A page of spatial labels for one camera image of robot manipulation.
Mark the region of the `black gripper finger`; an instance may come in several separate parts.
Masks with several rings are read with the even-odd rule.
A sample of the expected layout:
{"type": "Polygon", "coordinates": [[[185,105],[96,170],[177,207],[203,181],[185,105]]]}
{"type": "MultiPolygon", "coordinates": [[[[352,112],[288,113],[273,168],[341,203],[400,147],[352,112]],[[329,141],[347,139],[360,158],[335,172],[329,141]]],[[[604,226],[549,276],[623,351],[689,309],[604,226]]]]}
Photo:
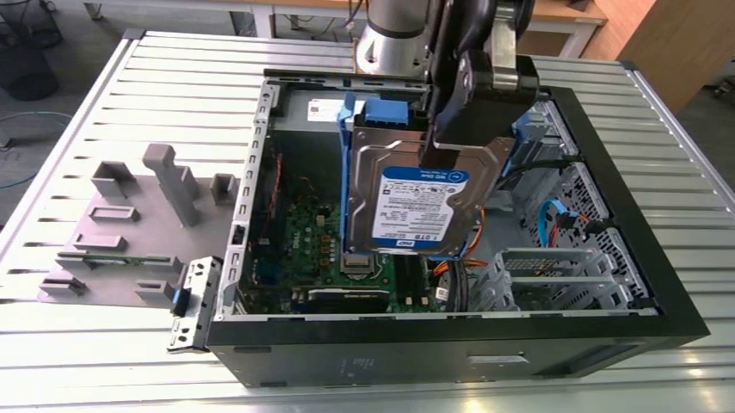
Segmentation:
{"type": "Polygon", "coordinates": [[[532,58],[517,52],[535,2],[492,2],[492,27],[483,44],[491,60],[491,87],[475,99],[455,93],[444,110],[427,115],[425,167],[452,167],[464,149],[487,147],[509,132],[512,123],[536,101],[537,71],[532,58]]]}
{"type": "Polygon", "coordinates": [[[492,1],[432,1],[425,112],[437,115],[452,95],[475,99],[491,87],[491,60],[483,44],[491,33],[492,1]]]}

